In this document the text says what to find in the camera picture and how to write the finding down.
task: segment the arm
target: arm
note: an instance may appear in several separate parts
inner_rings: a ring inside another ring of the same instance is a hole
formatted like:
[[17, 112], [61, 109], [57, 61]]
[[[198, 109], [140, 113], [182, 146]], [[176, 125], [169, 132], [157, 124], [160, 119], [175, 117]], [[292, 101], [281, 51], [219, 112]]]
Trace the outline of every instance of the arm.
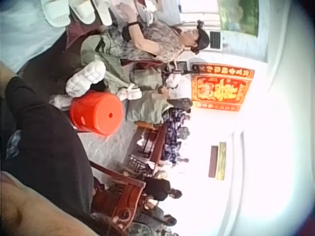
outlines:
[[[136, 21], [137, 21], [137, 18], [135, 16], [135, 17], [129, 18], [128, 23], [133, 23]], [[139, 25], [130, 26], [129, 33], [130, 33], [132, 43], [135, 45], [136, 48], [142, 51], [151, 53], [155, 56], [160, 55], [161, 50], [160, 50], [159, 44], [154, 41], [145, 39]]]
[[[137, 21], [137, 16], [129, 5], [121, 4], [120, 10], [127, 15], [128, 23], [134, 23]], [[135, 45], [136, 48], [151, 53], [155, 56], [159, 56], [161, 54], [159, 44], [145, 39], [138, 24], [129, 26], [128, 30], [132, 43]]]

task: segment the white wall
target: white wall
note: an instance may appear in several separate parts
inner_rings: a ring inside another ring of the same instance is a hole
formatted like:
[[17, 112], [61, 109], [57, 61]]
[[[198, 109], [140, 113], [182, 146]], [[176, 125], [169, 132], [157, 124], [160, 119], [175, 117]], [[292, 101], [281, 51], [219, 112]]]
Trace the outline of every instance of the white wall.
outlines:
[[314, 69], [314, 30], [293, 8], [273, 84], [243, 110], [244, 186], [226, 235], [289, 236], [314, 206]]

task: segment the black shirt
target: black shirt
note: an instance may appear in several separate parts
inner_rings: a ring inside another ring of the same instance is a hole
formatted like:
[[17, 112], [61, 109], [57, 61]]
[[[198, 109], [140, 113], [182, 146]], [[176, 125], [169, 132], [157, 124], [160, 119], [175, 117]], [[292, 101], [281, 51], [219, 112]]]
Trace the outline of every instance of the black shirt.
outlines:
[[169, 191], [171, 190], [171, 184], [168, 180], [146, 177], [144, 178], [146, 186], [144, 192], [151, 195], [156, 201], [164, 201]]

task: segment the white sandal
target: white sandal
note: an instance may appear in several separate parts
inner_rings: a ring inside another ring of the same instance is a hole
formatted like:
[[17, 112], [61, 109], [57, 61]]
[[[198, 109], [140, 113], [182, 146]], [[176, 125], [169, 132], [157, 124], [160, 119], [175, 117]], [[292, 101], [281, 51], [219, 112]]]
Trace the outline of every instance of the white sandal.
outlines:
[[90, 0], [69, 0], [69, 5], [84, 24], [89, 25], [95, 21], [95, 11]]
[[111, 26], [113, 24], [113, 20], [108, 10], [110, 2], [108, 0], [93, 0], [93, 3], [102, 24], [104, 26]]
[[142, 97], [142, 92], [139, 88], [134, 88], [135, 84], [130, 84], [128, 88], [122, 88], [118, 91], [116, 96], [121, 100], [124, 101], [128, 100], [136, 100]]
[[66, 27], [71, 23], [68, 0], [41, 0], [46, 20], [53, 27]]

